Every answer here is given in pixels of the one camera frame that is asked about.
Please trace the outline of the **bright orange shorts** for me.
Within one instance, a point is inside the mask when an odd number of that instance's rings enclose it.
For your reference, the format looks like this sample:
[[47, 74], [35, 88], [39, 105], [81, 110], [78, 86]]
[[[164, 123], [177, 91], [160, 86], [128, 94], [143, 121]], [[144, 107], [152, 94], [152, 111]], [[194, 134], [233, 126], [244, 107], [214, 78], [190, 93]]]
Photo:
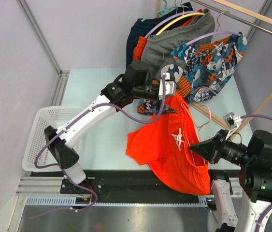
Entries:
[[166, 99], [176, 113], [165, 114], [152, 124], [128, 134], [126, 155], [139, 165], [149, 165], [157, 178], [180, 193], [210, 193], [208, 163], [189, 147], [199, 142], [189, 106], [180, 95]]

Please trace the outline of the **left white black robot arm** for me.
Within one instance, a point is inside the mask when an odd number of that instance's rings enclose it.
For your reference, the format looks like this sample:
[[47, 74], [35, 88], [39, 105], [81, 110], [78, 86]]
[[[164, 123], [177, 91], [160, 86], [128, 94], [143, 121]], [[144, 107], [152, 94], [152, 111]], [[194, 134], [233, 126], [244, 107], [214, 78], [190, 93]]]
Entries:
[[78, 141], [106, 118], [117, 112], [122, 112], [133, 121], [145, 124], [129, 115], [123, 107], [133, 103], [135, 99], [147, 99], [158, 102], [157, 115], [173, 113], [174, 110], [166, 105], [167, 97], [176, 94], [178, 84], [173, 71], [166, 71], [158, 78], [151, 78], [148, 64], [135, 61], [127, 66], [120, 74], [100, 92], [100, 95], [73, 119], [54, 128], [44, 129], [46, 145], [63, 173], [71, 181], [71, 188], [77, 193], [87, 190], [88, 181], [78, 160], [79, 155], [74, 150]]

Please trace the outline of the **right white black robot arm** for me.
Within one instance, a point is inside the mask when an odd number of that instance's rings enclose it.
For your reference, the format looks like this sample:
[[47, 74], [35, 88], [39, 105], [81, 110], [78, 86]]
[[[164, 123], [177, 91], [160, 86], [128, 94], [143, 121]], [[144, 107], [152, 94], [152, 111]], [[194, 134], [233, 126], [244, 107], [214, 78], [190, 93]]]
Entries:
[[239, 184], [242, 188], [242, 206], [236, 215], [232, 186], [228, 173], [210, 170], [204, 189], [214, 195], [219, 214], [218, 232], [262, 232], [272, 205], [272, 134], [265, 130], [253, 133], [249, 144], [236, 144], [227, 138], [228, 130], [220, 130], [206, 141], [190, 146], [190, 150], [210, 164], [220, 159], [240, 167]]

